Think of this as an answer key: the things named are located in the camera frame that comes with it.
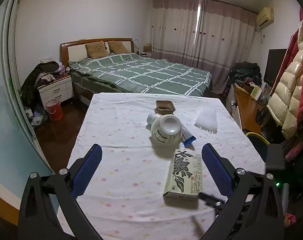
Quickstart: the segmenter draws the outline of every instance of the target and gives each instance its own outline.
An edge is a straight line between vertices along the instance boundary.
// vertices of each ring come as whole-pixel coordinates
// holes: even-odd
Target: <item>tablecloth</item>
[[[77,201],[105,239],[199,239],[214,221],[202,201],[163,197],[174,148],[153,146],[146,118],[156,100],[171,100],[176,115],[197,138],[192,150],[211,143],[235,168],[264,174],[265,165],[248,138],[216,98],[138,93],[94,94],[69,159],[68,168],[94,143],[103,158],[84,195]],[[217,111],[217,133],[194,125],[204,107]],[[221,196],[203,164],[203,192]],[[65,232],[72,234],[59,208]]]

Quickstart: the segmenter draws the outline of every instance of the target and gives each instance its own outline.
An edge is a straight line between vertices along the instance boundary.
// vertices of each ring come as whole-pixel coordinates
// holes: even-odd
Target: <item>dark clothes pile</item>
[[[39,76],[41,76],[42,73],[55,73],[59,76],[60,72],[58,68],[59,65],[55,61],[40,63],[34,68],[21,87],[21,99],[24,106],[34,108],[37,105],[39,101],[37,87],[46,84],[44,80],[40,80]]]
[[[261,86],[262,84],[260,68],[257,63],[249,63],[246,61],[236,63],[228,77],[229,80],[224,93],[229,92],[229,89],[233,83],[241,85],[243,82],[254,82],[257,86]]]

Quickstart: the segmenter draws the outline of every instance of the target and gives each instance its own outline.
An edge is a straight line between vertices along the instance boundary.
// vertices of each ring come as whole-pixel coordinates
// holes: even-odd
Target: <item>black television screen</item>
[[[264,75],[264,82],[271,87],[274,85],[279,69],[285,57],[287,49],[270,49],[268,54],[267,66]]]

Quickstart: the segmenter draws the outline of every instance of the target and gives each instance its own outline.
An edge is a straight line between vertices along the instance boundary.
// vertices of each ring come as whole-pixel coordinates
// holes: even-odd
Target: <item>brown pillow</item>
[[[108,56],[108,52],[105,48],[105,44],[103,41],[86,43],[85,47],[87,50],[87,55],[90,58],[100,58]]]
[[[108,41],[109,50],[115,54],[130,53],[121,41]]]

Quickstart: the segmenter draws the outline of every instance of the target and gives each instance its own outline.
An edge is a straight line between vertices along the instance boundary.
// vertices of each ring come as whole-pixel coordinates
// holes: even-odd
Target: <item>silver screw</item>
[[[271,173],[267,173],[266,176],[267,176],[268,179],[273,179],[274,178],[274,176]]]
[[[65,175],[66,173],[68,172],[68,169],[61,169],[60,171],[59,171],[59,174],[60,175]]]
[[[237,169],[237,173],[238,173],[239,175],[244,175],[244,174],[246,173],[246,171],[245,171],[243,168],[238,168],[238,169]]]
[[[37,173],[36,173],[36,172],[33,172],[33,173],[31,173],[31,174],[29,175],[29,177],[30,177],[31,179],[35,179],[35,178],[37,177]]]

